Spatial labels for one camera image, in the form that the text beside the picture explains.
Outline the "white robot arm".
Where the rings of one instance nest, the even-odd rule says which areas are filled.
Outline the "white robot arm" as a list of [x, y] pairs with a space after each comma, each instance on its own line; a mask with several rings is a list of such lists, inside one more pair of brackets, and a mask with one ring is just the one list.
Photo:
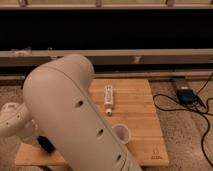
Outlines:
[[143, 171], [88, 95], [94, 69], [71, 54], [35, 68], [23, 103], [5, 104], [0, 136], [43, 133], [74, 171]]

